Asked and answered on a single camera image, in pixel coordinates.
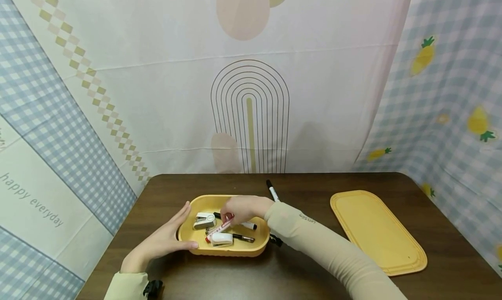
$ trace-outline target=pineapple print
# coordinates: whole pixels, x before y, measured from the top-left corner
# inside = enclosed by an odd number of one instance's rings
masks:
[[[429,184],[423,184],[422,191],[425,193],[426,196],[428,196],[430,198],[436,197],[436,194],[434,194],[434,189],[431,188],[431,186]]]
[[[498,247],[497,247],[497,255],[499,257],[499,268],[501,269],[502,271],[502,244],[500,244]]]
[[[434,36],[430,36],[428,39],[424,39],[422,43],[422,49],[418,52],[415,60],[411,65],[411,75],[417,75],[425,69],[432,59],[434,58],[434,46],[432,43],[434,42]]]
[[[436,122],[439,123],[439,124],[445,125],[448,122],[450,122],[450,116],[447,115],[447,114],[440,114],[436,118]]]
[[[390,152],[392,152],[390,150],[390,147],[386,148],[386,149],[380,149],[380,150],[374,150],[373,152],[371,152],[368,156],[368,161],[373,161],[377,158],[380,158],[382,157],[383,155],[385,154],[389,154]]]
[[[479,141],[488,142],[489,139],[496,139],[495,132],[489,131],[488,115],[483,106],[477,106],[468,118],[468,129],[473,134],[479,135]]]

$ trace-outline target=black strap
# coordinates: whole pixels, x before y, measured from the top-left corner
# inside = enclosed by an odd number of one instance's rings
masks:
[[[152,280],[150,281],[145,290],[143,290],[143,296],[148,294],[148,299],[157,299],[159,297],[159,293],[162,289],[162,281],[161,280]]]
[[[273,234],[270,234],[269,242],[277,245],[279,248],[283,244],[283,241],[280,238],[275,237]]]

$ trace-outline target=blue checkered fabric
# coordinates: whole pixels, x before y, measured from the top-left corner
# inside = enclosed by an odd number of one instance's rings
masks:
[[[0,115],[115,234],[136,195],[11,0],[0,22]]]
[[[84,281],[0,227],[0,299],[75,299]]]
[[[502,141],[469,131],[477,106],[502,134],[502,0],[412,0],[370,135],[354,169],[400,171],[502,276]],[[412,64],[424,39],[435,55]],[[371,159],[371,152],[390,148]]]

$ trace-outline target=hand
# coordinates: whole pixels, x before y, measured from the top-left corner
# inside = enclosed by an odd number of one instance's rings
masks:
[[[125,257],[120,268],[121,273],[143,273],[149,261],[178,250],[191,250],[199,247],[195,241],[178,241],[176,231],[185,222],[191,211],[190,203],[176,213],[148,238],[135,247]]]
[[[255,195],[238,195],[231,197],[221,208],[221,220],[227,221],[232,215],[232,226],[247,222],[253,217],[265,218],[265,213],[274,201]]]

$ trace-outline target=red marker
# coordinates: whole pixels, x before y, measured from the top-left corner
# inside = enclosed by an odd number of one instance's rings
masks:
[[[219,226],[218,228],[216,229],[213,229],[211,230],[210,233],[207,234],[206,236],[206,242],[207,243],[211,243],[211,236],[212,234],[215,234],[215,233],[218,233],[218,232],[222,232],[222,231],[225,231],[228,227],[230,227],[230,223],[232,222],[232,219],[234,219],[234,217],[232,216],[231,218],[229,218],[227,221],[225,221],[221,226]]]

